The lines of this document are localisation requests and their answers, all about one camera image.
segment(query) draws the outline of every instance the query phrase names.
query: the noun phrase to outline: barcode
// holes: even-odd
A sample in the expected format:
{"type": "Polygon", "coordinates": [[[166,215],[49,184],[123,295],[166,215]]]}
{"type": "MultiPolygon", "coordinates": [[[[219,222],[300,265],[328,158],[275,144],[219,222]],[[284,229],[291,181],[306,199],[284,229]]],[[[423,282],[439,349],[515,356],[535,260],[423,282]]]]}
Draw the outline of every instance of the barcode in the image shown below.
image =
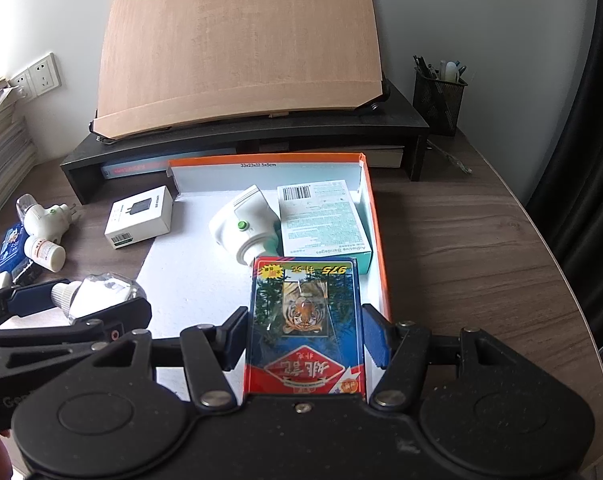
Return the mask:
{"type": "Polygon", "coordinates": [[[121,233],[120,235],[111,237],[114,245],[122,245],[133,240],[130,233],[121,233]]]}
{"type": "Polygon", "coordinates": [[[284,187],[284,200],[298,200],[310,198],[309,186],[284,187]]]}

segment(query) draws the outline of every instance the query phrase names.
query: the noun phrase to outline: wall socket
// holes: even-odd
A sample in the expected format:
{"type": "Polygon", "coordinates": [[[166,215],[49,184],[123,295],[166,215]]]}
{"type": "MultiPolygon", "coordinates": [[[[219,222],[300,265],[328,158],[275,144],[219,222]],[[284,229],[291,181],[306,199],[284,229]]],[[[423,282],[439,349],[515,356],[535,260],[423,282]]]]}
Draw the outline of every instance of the wall socket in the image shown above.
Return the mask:
{"type": "Polygon", "coordinates": [[[19,95],[21,96],[21,102],[27,103],[37,97],[35,92],[35,86],[30,78],[30,72],[25,69],[24,72],[20,72],[13,79],[10,80],[10,85],[20,89],[19,95]]]}
{"type": "Polygon", "coordinates": [[[57,72],[53,53],[34,62],[10,80],[10,84],[21,88],[22,102],[27,103],[51,91],[62,82],[57,72]]]}

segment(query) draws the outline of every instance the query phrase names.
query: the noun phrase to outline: white wall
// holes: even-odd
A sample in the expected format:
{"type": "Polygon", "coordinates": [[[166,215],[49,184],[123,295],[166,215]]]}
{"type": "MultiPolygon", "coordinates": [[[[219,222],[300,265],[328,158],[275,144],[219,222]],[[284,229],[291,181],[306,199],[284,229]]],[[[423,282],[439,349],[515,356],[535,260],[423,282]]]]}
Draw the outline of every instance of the white wall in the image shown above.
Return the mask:
{"type": "Polygon", "coordinates": [[[375,0],[387,76],[413,96],[412,55],[468,65],[459,127],[526,202],[584,69],[597,0],[375,0]]]}
{"type": "MultiPolygon", "coordinates": [[[[412,54],[467,64],[459,126],[525,200],[574,98],[595,1],[375,0],[384,69],[412,99],[412,54]]],[[[0,0],[0,75],[57,56],[62,88],[24,106],[42,160],[69,153],[87,134],[109,6],[0,0]]]]}

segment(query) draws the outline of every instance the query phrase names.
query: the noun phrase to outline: white charger box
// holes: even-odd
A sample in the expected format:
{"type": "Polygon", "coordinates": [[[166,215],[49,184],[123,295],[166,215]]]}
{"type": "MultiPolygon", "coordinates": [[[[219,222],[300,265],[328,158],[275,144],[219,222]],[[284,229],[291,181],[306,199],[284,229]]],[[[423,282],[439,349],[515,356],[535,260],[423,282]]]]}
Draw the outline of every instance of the white charger box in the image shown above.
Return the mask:
{"type": "Polygon", "coordinates": [[[113,248],[141,242],[170,231],[173,199],[166,186],[115,202],[104,235],[113,248]]]}

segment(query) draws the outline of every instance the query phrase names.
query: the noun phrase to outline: cardboard sheet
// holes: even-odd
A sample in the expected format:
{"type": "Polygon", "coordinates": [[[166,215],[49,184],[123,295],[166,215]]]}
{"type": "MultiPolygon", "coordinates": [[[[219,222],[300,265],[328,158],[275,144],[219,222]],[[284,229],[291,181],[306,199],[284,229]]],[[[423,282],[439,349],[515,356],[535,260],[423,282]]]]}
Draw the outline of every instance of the cardboard sheet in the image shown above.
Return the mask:
{"type": "Polygon", "coordinates": [[[94,129],[116,139],[380,94],[373,0],[113,0],[94,129]]]}

